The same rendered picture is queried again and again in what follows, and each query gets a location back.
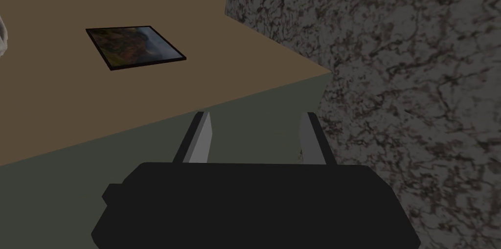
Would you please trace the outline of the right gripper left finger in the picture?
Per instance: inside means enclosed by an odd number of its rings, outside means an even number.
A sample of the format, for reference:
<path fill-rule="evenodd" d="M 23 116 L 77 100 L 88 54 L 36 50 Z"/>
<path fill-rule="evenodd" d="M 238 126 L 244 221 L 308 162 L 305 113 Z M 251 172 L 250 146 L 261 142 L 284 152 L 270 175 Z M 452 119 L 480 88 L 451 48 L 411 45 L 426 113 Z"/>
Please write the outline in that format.
<path fill-rule="evenodd" d="M 207 163 L 212 135 L 210 113 L 196 112 L 172 162 Z"/>

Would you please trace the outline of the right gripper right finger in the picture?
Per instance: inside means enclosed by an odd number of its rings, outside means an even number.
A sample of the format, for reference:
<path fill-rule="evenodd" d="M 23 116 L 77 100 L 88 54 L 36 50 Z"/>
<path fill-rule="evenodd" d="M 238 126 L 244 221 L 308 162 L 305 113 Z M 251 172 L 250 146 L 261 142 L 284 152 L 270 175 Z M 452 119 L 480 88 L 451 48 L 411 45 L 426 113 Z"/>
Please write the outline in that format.
<path fill-rule="evenodd" d="M 336 165 L 333 152 L 315 113 L 301 114 L 299 142 L 303 164 Z"/>

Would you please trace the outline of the black framed landscape picture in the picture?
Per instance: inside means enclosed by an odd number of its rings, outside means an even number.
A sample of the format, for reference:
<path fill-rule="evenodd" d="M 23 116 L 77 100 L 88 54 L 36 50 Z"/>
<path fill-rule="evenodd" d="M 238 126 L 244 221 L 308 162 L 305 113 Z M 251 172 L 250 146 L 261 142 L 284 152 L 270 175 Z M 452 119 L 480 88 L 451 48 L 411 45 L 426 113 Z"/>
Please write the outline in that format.
<path fill-rule="evenodd" d="M 87 28 L 86 33 L 111 71 L 187 59 L 150 25 Z"/>

